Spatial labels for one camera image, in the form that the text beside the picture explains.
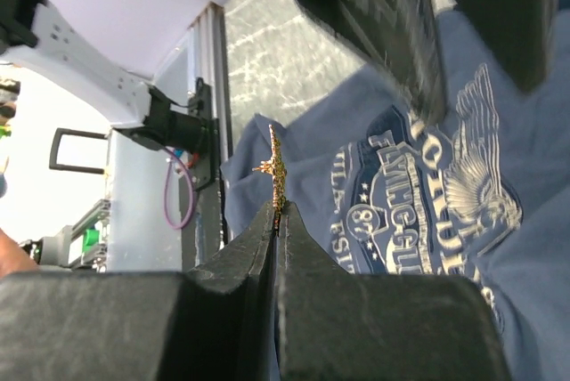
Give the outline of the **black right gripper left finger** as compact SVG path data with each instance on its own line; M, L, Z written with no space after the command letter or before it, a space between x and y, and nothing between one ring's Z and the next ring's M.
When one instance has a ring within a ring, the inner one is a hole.
M4 380L274 380L276 230L188 272L40 271L1 282Z

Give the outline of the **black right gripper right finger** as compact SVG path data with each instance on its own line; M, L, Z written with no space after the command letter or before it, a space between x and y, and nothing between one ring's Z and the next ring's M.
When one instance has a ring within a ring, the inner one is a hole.
M278 257L283 379L509 379L491 312L469 280L346 272L291 203Z

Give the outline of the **gold brooch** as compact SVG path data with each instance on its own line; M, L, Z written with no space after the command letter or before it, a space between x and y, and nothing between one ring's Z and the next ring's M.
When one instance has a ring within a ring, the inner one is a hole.
M286 204L285 188L287 170L281 155L281 141L277 136L273 124L269 125L269 133L271 140L271 157L264 160L259 166L254 167L253 171L269 174L273 182L273 209L275 214L280 215Z

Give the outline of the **blue sleeveless shirt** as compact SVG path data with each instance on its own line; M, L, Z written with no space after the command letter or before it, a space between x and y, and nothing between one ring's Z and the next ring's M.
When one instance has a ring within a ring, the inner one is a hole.
M569 377L569 0L554 62L521 94L458 10L443 34L448 108L426 126L370 67L289 126L255 116L222 166L242 233L271 197L257 167L281 141L286 194L356 274L461 275L491 307L516 380Z

